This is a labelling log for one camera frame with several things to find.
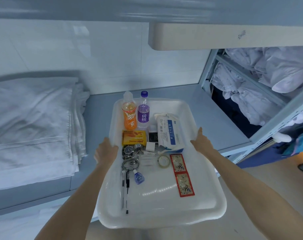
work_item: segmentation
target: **hand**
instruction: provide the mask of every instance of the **hand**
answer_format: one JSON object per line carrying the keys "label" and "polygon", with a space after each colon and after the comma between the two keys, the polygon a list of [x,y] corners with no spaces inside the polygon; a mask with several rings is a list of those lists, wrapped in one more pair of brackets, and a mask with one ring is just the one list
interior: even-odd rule
{"label": "hand", "polygon": [[210,154],[216,150],[213,148],[210,140],[203,135],[203,128],[199,128],[196,140],[190,141],[197,152],[202,153],[205,157],[209,157]]}
{"label": "hand", "polygon": [[109,138],[105,137],[104,141],[99,144],[95,151],[94,158],[98,165],[104,165],[110,168],[117,157],[118,146],[112,146]]}

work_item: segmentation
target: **forearm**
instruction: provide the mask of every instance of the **forearm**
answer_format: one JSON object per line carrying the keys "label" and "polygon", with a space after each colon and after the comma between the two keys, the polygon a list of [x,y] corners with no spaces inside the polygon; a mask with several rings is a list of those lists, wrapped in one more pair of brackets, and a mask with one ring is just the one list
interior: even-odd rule
{"label": "forearm", "polygon": [[205,154],[250,220],[268,239],[303,239],[303,217],[277,192],[218,151]]}
{"label": "forearm", "polygon": [[97,165],[76,192],[58,209],[35,240],[85,239],[98,193],[109,166]]}

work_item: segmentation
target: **purple bottle cap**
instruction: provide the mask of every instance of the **purple bottle cap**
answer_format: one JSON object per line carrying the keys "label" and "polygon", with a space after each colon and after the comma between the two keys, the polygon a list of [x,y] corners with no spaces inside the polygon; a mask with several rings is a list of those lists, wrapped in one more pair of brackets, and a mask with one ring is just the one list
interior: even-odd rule
{"label": "purple bottle cap", "polygon": [[140,93],[140,96],[142,96],[143,98],[147,98],[148,97],[148,92],[147,91],[142,91]]}

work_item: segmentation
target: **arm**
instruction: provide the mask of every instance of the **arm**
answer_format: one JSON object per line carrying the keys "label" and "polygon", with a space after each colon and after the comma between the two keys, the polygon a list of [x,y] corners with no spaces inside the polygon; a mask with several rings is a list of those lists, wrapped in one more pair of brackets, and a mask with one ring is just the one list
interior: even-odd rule
{"label": "arm", "polygon": [[277,192],[223,157],[203,136],[190,141],[217,169],[257,229],[272,240],[303,239],[303,217]]}
{"label": "arm", "polygon": [[97,197],[105,175],[114,162],[118,146],[105,138],[95,152],[98,165],[76,192],[58,209],[35,240],[82,240],[94,213]]}

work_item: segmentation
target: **yellow box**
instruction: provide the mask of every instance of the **yellow box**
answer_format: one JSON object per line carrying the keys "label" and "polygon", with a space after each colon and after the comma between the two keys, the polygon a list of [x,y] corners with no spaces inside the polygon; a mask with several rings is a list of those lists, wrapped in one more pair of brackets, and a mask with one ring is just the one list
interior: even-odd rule
{"label": "yellow box", "polygon": [[146,146],[146,132],[144,130],[123,130],[123,145],[142,144]]}

